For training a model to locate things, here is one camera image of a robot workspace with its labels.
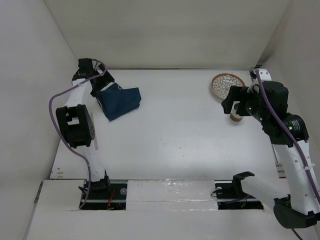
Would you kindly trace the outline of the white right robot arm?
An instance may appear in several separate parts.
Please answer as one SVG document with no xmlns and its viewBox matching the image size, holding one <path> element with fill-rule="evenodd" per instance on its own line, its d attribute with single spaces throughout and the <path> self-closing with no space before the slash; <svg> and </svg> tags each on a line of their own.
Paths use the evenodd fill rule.
<svg viewBox="0 0 320 240">
<path fill-rule="evenodd" d="M 221 103 L 223 112 L 251 116 L 269 137 L 284 168 L 289 192 L 280 192 L 252 172 L 233 176 L 231 192 L 241 200 L 254 197 L 273 210 L 275 218 L 286 229 L 305 229 L 320 220 L 320 186 L 310 159 L 309 134 L 304 120 L 289 113 L 289 90 L 273 81 L 263 68 L 254 70 L 255 80 L 249 87 L 231 86 Z"/>
</svg>

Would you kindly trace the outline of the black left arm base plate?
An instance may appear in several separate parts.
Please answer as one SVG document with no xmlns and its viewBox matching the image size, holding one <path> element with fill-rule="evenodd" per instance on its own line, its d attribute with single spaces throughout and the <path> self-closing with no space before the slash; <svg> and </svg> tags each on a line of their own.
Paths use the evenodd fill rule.
<svg viewBox="0 0 320 240">
<path fill-rule="evenodd" d="M 87 200 L 88 184 L 80 186 L 81 200 L 79 208 L 81 210 L 125 210 L 127 202 L 128 181 L 127 180 L 111 180 L 110 185 L 101 179 L 92 182 Z"/>
</svg>

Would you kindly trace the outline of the white cup with cork base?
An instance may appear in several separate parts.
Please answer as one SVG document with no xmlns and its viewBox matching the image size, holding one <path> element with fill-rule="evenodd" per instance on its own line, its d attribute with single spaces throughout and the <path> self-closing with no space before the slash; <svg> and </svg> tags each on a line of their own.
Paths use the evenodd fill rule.
<svg viewBox="0 0 320 240">
<path fill-rule="evenodd" d="M 238 108 L 239 108 L 239 104 L 240 102 L 239 101 L 235 101 L 233 103 L 233 106 L 232 106 L 232 109 L 231 109 L 231 113 L 229 115 L 230 119 L 234 122 L 240 122 L 243 117 L 240 116 L 239 114 L 237 114 L 237 111 L 238 111 Z"/>
</svg>

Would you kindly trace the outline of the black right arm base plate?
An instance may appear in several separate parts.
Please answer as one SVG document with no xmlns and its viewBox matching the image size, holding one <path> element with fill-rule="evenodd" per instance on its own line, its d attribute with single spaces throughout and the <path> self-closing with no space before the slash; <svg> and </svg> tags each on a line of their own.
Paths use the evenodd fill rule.
<svg viewBox="0 0 320 240">
<path fill-rule="evenodd" d="M 217 200 L 218 210 L 263 210 L 263 204 L 253 196 L 236 193 L 231 180 L 217 180 L 211 197 Z"/>
</svg>

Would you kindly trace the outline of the pink handled fork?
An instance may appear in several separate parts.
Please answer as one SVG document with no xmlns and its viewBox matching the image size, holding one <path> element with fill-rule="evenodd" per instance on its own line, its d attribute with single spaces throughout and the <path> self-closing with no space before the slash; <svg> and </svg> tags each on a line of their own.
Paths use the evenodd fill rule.
<svg viewBox="0 0 320 240">
<path fill-rule="evenodd" d="M 98 146 L 98 140 L 97 140 L 97 131 L 95 127 L 95 121 L 94 121 L 94 116 L 92 111 L 90 112 L 90 117 L 91 117 L 93 128 L 94 128 L 94 140 L 93 140 L 94 149 L 97 151 L 99 149 L 99 146 Z"/>
</svg>

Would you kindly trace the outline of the floral patterned ceramic bowl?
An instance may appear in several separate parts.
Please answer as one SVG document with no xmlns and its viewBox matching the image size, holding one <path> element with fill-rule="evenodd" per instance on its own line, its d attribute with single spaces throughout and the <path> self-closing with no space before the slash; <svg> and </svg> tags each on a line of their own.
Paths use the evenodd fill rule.
<svg viewBox="0 0 320 240">
<path fill-rule="evenodd" d="M 228 96 L 232 86 L 245 87 L 246 85 L 241 78 L 231 73 L 218 74 L 211 81 L 213 93 L 222 100 Z"/>
</svg>

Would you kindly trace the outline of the dark blue cloth placemat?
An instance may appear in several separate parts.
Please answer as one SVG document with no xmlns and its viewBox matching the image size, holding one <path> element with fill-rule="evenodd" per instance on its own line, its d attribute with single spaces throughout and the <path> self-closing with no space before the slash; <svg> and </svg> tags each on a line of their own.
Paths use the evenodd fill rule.
<svg viewBox="0 0 320 240">
<path fill-rule="evenodd" d="M 104 115 L 111 122 L 140 107 L 142 100 L 138 87 L 123 89 L 117 83 L 109 85 L 96 96 Z"/>
</svg>

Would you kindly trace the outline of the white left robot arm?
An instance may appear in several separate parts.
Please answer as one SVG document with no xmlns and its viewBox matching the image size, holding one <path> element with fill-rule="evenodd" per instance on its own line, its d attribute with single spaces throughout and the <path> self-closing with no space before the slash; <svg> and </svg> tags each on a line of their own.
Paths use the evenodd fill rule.
<svg viewBox="0 0 320 240">
<path fill-rule="evenodd" d="M 91 58 L 80 58 L 78 70 L 71 80 L 72 90 L 63 107 L 55 110 L 59 133 L 66 145 L 79 157 L 85 159 L 89 167 L 90 179 L 79 189 L 84 193 L 94 193 L 107 198 L 112 191 L 109 176 L 98 166 L 94 141 L 96 132 L 86 103 L 95 98 L 103 87 L 114 78 L 102 62 Z"/>
</svg>

